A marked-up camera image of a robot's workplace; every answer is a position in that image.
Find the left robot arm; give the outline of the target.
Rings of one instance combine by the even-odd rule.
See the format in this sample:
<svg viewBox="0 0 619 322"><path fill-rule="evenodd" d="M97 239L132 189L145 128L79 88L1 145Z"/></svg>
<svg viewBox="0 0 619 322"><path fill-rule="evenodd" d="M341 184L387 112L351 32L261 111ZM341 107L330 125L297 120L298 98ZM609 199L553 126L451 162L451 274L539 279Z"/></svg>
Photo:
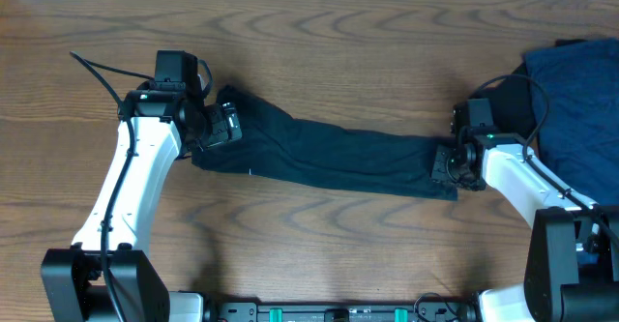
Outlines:
<svg viewBox="0 0 619 322"><path fill-rule="evenodd" d="M151 229L172 164L241 138L236 106L131 91L119 106L112 163L88 219L67 249L49 249L41 277L57 321L215 321L215 304L170 291L149 259Z"/></svg>

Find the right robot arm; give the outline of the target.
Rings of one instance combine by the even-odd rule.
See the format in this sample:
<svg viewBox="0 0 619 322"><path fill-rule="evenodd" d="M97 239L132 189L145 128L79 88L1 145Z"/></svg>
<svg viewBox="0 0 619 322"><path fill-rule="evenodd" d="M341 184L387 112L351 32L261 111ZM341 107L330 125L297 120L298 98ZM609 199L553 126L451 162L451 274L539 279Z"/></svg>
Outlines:
<svg viewBox="0 0 619 322"><path fill-rule="evenodd" d="M617 320L617 207L569 187L513 133L462 129L453 145L438 146L431 177L497 190L531 228L523 282L479 293L478 320Z"/></svg>

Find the dark teal t-shirt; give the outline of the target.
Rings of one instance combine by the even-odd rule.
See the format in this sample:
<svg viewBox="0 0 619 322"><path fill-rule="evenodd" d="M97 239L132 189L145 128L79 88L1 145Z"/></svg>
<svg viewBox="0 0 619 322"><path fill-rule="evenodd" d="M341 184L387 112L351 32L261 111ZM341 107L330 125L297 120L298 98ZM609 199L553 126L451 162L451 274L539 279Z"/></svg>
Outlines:
<svg viewBox="0 0 619 322"><path fill-rule="evenodd" d="M208 171L257 175L331 190L353 190L454 201L457 188L431 179L443 137L347 130L297 119L232 86L216 102L236 106L242 136L194 153Z"/></svg>

